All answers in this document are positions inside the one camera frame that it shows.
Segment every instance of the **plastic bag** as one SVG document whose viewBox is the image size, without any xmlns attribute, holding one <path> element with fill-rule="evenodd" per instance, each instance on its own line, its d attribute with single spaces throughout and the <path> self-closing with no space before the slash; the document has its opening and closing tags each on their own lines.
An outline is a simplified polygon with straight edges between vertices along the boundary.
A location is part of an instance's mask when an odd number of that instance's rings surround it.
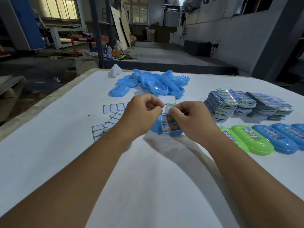
<svg viewBox="0 0 304 228">
<path fill-rule="evenodd" d="M 116 41 L 116 44 L 115 44 L 115 46 L 114 46 L 114 49 L 115 49 L 116 51 L 122 51 L 122 50 L 123 50 L 122 45 L 121 45 L 121 42 L 120 42 L 119 40 Z"/>
</svg>

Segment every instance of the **hand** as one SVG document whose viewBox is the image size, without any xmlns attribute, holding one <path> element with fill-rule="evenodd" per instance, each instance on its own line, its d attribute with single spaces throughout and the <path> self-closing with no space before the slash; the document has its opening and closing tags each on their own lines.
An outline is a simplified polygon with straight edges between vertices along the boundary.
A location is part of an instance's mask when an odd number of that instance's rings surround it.
<svg viewBox="0 0 304 228">
<path fill-rule="evenodd" d="M 216 138 L 221 130 L 215 124 L 209 110 L 202 101 L 184 101 L 169 109 L 185 135 L 202 146 Z"/>
<path fill-rule="evenodd" d="M 152 94 L 134 96 L 113 129 L 123 131 L 133 141 L 152 128 L 164 106 L 164 103 Z"/>
</svg>

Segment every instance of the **white table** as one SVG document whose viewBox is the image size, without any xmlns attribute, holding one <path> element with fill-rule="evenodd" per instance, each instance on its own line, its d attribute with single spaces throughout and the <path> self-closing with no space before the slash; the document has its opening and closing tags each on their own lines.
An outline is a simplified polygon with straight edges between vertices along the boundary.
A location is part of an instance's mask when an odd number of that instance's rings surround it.
<svg viewBox="0 0 304 228">
<path fill-rule="evenodd" d="M 130 74 L 123 72 L 118 78 Z M 218 88 L 261 92 L 293 105 L 294 112 L 284 123 L 304 123 L 304 97 L 296 93 L 253 78 L 187 75 L 191 80 L 177 103 L 204 101 Z M 110 97 L 118 78 L 109 78 L 107 71 L 92 74 L 0 142 L 0 216 L 93 143 L 91 126 L 109 120 L 109 114 L 102 114 L 103 105 L 128 102 L 144 93 L 136 87 L 124 97 Z M 275 122 L 241 117 L 222 125 L 259 123 Z M 304 199 L 304 152 L 249 155 Z M 121 156 L 87 227 L 243 227 L 243 222 L 204 148 L 186 136 L 171 138 L 150 131 Z"/>
</svg>

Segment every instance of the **window frame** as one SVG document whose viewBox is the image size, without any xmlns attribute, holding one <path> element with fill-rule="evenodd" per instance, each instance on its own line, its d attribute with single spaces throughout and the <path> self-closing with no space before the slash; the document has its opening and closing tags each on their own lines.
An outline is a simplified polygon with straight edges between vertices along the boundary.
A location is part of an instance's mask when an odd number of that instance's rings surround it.
<svg viewBox="0 0 304 228">
<path fill-rule="evenodd" d="M 58 10 L 60 18 L 52 18 L 52 17 L 50 18 L 50 17 L 45 17 L 44 15 L 43 15 L 43 18 L 44 19 L 50 19 L 50 20 L 57 20 L 57 21 L 79 22 L 80 21 L 80 15 L 79 15 L 79 10 L 78 10 L 78 3 L 77 3 L 77 0 L 73 0 L 73 1 L 74 1 L 74 6 L 75 6 L 75 10 L 76 10 L 77 19 L 70 19 L 70 18 L 63 19 L 63 18 L 61 18 L 57 0 L 55 0 L 55 3 L 56 3 L 57 10 Z"/>
<path fill-rule="evenodd" d="M 124 2 L 124 5 L 130 6 L 130 16 L 129 16 L 129 24 L 131 25 L 149 25 L 149 7 L 150 7 L 150 0 L 148 0 L 147 6 L 147 23 L 140 23 L 140 22 L 133 22 L 133 0 L 130 0 L 130 2 Z"/>
</svg>

